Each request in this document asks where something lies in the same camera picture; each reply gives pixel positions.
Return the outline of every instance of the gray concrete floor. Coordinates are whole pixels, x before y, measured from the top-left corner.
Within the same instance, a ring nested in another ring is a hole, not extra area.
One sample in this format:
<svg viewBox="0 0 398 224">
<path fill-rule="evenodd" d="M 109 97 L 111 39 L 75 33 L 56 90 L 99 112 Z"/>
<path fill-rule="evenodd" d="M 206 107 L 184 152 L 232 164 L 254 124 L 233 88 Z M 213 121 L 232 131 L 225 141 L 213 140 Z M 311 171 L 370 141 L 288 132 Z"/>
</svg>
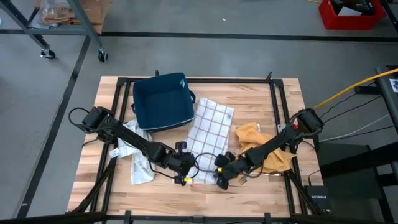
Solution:
<svg viewBox="0 0 398 224">
<path fill-rule="evenodd" d="M 29 15 L 29 7 L 20 1 L 16 1 L 16 5 L 22 8 L 25 16 Z M 381 21 L 374 30 L 364 32 L 325 30 L 317 7 L 318 4 L 305 0 L 120 0 L 113 3 L 104 29 L 124 32 L 396 35 L 387 20 Z M 3 20 L 0 29 L 16 27 L 1 11 L 0 17 Z M 56 60 L 38 57 L 39 47 L 26 36 L 0 35 L 0 112 L 1 121 L 7 127 L 0 139 L 4 142 L 0 157 L 4 172 L 0 173 L 0 179 L 6 180 L 0 184 L 0 219 L 15 215 L 84 37 L 45 39 L 57 54 Z M 149 76 L 155 69 L 161 73 L 224 77 L 264 77 L 272 71 L 274 77 L 299 78 L 305 104 L 311 107 L 348 85 L 373 75 L 375 67 L 396 64 L 398 58 L 396 44 L 143 37 L 102 37 L 101 40 L 109 53 L 109 60 L 107 64 L 100 63 L 97 46 L 90 44 L 67 111 L 76 106 L 90 108 L 103 75 Z M 330 114 L 337 114 L 371 98 L 357 96 Z M 351 132 L 386 113 L 386 107 L 379 100 L 328 123 L 321 137 Z M 373 128 L 390 123 L 385 119 Z M 29 216 L 65 211 L 84 136 L 64 116 Z M 378 147 L 395 141 L 396 137 L 395 131 L 390 129 L 341 142 Z M 389 172 L 389 169 L 385 167 L 380 171 Z M 391 205 L 397 207 L 398 190 L 390 187 L 387 191 Z M 346 216 L 380 219 L 379 211 L 372 203 L 360 208 L 358 201 L 337 204 L 339 210 L 346 211 Z"/>
</svg>

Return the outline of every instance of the yellow cloth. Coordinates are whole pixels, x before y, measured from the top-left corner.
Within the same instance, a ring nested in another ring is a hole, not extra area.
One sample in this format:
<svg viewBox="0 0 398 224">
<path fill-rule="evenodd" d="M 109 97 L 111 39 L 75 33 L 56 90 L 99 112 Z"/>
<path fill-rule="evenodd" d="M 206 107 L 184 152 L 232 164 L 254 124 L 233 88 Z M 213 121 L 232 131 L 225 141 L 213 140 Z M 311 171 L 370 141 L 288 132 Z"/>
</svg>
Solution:
<svg viewBox="0 0 398 224">
<path fill-rule="evenodd" d="M 239 154 L 244 153 L 252 147 L 262 145 L 272 138 L 270 134 L 259 133 L 257 131 L 257 123 L 255 122 L 239 127 L 235 134 L 238 136 L 239 144 L 242 146 L 239 150 Z M 270 153 L 264 161 L 262 172 L 269 174 L 289 170 L 290 161 L 295 156 L 295 154 L 284 152 L 281 149 L 276 149 Z"/>
</svg>

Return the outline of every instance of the metal cart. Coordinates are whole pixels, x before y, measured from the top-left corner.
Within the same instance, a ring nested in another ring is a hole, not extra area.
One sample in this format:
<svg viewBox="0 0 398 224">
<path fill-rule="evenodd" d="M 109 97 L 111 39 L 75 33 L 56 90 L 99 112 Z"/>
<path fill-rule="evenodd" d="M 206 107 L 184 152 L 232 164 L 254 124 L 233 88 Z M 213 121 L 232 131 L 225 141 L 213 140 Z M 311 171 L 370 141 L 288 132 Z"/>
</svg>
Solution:
<svg viewBox="0 0 398 224">
<path fill-rule="evenodd" d="M 29 19 L 13 5 L 11 0 L 0 0 L 0 9 L 4 10 L 12 20 L 14 20 L 22 29 L 24 34 L 36 42 L 41 48 L 40 56 L 47 59 L 55 58 L 55 53 L 50 50 L 50 46 L 44 41 L 42 35 L 88 35 L 94 43 L 98 44 L 98 60 L 106 62 L 108 53 L 104 50 L 100 37 L 94 30 L 93 25 L 88 19 L 84 9 L 81 7 L 80 0 L 67 0 L 70 7 L 73 9 L 76 17 L 79 19 L 81 25 L 60 25 L 59 27 L 51 27 L 50 29 L 35 29 L 29 27 L 32 19 L 35 17 L 38 9 L 35 9 Z"/>
</svg>

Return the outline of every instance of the wooden table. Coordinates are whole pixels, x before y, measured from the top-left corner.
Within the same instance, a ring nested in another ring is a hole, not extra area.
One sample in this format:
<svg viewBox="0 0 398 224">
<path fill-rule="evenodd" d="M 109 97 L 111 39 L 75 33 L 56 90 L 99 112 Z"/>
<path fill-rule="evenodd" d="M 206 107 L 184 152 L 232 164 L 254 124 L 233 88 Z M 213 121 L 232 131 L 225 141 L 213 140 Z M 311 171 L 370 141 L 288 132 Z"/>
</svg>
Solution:
<svg viewBox="0 0 398 224">
<path fill-rule="evenodd" d="M 118 77 L 102 77 L 99 83 L 95 106 L 111 108 Z M 304 108 L 299 80 L 283 79 L 289 114 L 294 114 Z M 209 98 L 217 103 L 228 105 L 235 109 L 233 123 L 229 134 L 229 150 L 239 148 L 235 130 L 246 123 L 255 121 L 261 125 L 261 131 L 276 134 L 275 119 L 272 109 L 271 93 L 268 84 L 239 83 L 190 83 L 190 89 L 200 97 Z M 129 90 L 129 102 L 132 104 L 132 88 Z M 119 96 L 118 118 L 123 98 L 122 89 Z M 277 100 L 280 116 L 283 118 L 280 97 L 277 90 Z M 134 113 L 128 106 L 125 121 L 134 119 Z M 174 147 L 175 142 L 183 141 L 188 134 L 190 125 L 185 125 L 168 131 L 152 134 L 154 141 L 163 142 Z M 87 135 L 85 141 L 92 140 L 96 134 Z M 87 195 L 96 180 L 96 173 L 101 157 L 103 143 L 96 141 L 87 144 L 82 152 L 73 184 L 68 210 L 75 208 Z M 297 151 L 298 164 L 304 184 L 308 184 L 308 175 L 319 169 L 315 150 L 307 145 L 299 145 Z M 206 216 L 240 216 L 263 217 L 269 212 L 272 217 L 289 217 L 289 208 L 285 191 L 284 178 L 281 176 L 262 175 L 250 179 L 244 185 L 238 184 L 238 179 L 229 183 L 228 190 L 221 190 L 215 185 L 173 184 L 172 180 L 156 175 L 155 179 L 146 184 L 131 185 L 131 157 L 118 159 L 113 179 L 108 214 L 124 215 L 125 210 L 131 210 L 134 215 L 206 215 Z M 311 176 L 313 185 L 322 185 L 320 173 Z M 97 210 L 101 209 L 104 186 L 99 194 Z M 292 183 L 296 212 L 300 212 L 299 197 Z"/>
</svg>

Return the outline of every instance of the yellow cable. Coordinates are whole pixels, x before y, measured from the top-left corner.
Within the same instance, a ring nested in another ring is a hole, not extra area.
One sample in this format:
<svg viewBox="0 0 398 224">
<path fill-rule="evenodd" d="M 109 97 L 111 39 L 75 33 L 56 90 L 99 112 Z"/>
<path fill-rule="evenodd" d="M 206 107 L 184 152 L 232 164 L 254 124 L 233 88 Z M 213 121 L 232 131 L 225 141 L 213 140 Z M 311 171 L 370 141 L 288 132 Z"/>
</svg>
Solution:
<svg viewBox="0 0 398 224">
<path fill-rule="evenodd" d="M 383 77 L 383 76 L 386 76 L 386 75 L 390 75 L 390 74 L 392 74 L 392 73 L 394 73 L 394 72 L 398 72 L 398 69 L 394 69 L 394 70 L 391 70 L 391 71 L 388 71 L 388 72 L 383 72 L 383 73 L 381 73 L 381 74 L 374 75 L 374 76 L 369 77 L 369 78 L 365 78 L 364 80 L 362 80 L 362 81 L 360 81 L 360 82 L 357 82 L 357 83 L 355 83 L 354 85 L 351 85 L 351 86 L 345 88 L 344 90 L 340 91 L 339 93 L 337 93 L 336 95 L 332 96 L 331 98 L 325 100 L 324 102 L 322 102 L 322 103 L 320 103 L 320 104 L 314 106 L 313 108 L 314 108 L 314 109 L 317 109 L 318 107 L 320 107 L 320 106 L 322 106 L 322 105 L 324 105 L 324 104 L 326 104 L 326 103 L 329 103 L 330 101 L 332 101 L 332 100 L 334 100 L 336 97 L 338 97 L 338 96 L 340 96 L 340 95 L 346 93 L 347 91 L 352 90 L 353 88 L 355 88 L 355 87 L 357 87 L 357 86 L 359 86 L 359 85 L 362 85 L 363 83 L 366 83 L 366 82 L 368 82 L 368 81 L 370 81 L 370 80 L 377 79 L 377 78 L 380 78 L 380 77 Z"/>
</svg>

